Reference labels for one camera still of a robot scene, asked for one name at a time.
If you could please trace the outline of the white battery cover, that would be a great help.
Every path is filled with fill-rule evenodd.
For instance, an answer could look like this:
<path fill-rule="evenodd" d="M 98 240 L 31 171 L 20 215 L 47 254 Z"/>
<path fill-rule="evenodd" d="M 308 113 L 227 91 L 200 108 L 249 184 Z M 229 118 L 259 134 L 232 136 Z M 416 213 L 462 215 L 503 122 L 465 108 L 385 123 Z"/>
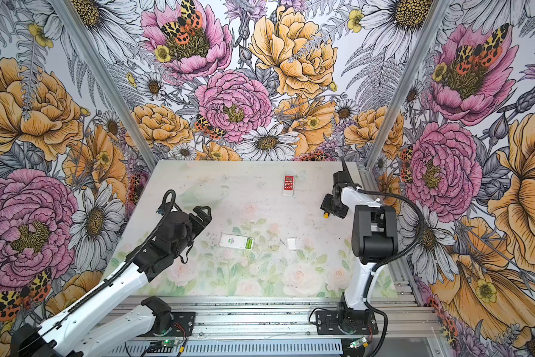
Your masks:
<path fill-rule="evenodd" d="M 297 250 L 297 241 L 294 237 L 286 239 L 286 246 L 289 251 Z"/>

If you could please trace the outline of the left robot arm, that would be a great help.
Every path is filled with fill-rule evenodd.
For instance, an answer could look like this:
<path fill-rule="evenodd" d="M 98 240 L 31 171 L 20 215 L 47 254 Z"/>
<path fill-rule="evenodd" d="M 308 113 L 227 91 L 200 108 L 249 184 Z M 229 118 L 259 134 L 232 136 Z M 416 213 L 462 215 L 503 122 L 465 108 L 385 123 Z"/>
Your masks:
<path fill-rule="evenodd" d="M 21 327 L 12 338 L 11 356 L 101 356 L 147 333 L 161 336 L 177 329 L 187 334 L 186 327 L 175 322 L 170 306 L 157 297 L 144 299 L 110 323 L 100 321 L 175 261 L 187 263 L 196 237 L 211 222 L 208 206 L 196 206 L 190 214 L 175 209 L 163 214 L 115 272 L 37 327 Z"/>

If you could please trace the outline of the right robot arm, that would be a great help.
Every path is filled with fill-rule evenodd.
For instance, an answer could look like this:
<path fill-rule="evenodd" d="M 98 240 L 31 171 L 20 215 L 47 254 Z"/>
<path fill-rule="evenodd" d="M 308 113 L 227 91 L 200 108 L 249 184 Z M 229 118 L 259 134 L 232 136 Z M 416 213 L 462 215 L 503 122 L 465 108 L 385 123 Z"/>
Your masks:
<path fill-rule="evenodd" d="M 336 321 L 327 318 L 327 328 L 345 334 L 376 334 L 376 317 L 367 304 L 381 270 L 378 264 L 398 253 L 395 209 L 364 193 L 346 167 L 334 173 L 331 193 L 325 195 L 320 209 L 325 218 L 344 219 L 353 214 L 351 247 L 358 259 L 337 305 Z"/>

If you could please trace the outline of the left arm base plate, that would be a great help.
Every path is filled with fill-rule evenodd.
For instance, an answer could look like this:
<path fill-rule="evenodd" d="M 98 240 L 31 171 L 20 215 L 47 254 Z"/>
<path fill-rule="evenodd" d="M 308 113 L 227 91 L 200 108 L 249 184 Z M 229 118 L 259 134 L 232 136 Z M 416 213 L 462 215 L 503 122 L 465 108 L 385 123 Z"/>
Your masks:
<path fill-rule="evenodd" d="M 154 324 L 142 337 L 190 337 L 195 327 L 194 312 L 169 312 L 157 316 Z"/>

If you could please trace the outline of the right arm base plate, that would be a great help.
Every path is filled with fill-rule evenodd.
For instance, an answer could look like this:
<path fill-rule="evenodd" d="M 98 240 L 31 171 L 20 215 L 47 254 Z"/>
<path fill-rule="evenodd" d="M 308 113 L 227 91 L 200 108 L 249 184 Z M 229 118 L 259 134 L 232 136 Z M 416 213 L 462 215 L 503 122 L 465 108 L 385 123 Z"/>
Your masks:
<path fill-rule="evenodd" d="M 319 336 L 377 335 L 379 328 L 373 312 L 369 310 L 337 311 L 314 309 L 309 322 L 315 325 Z"/>

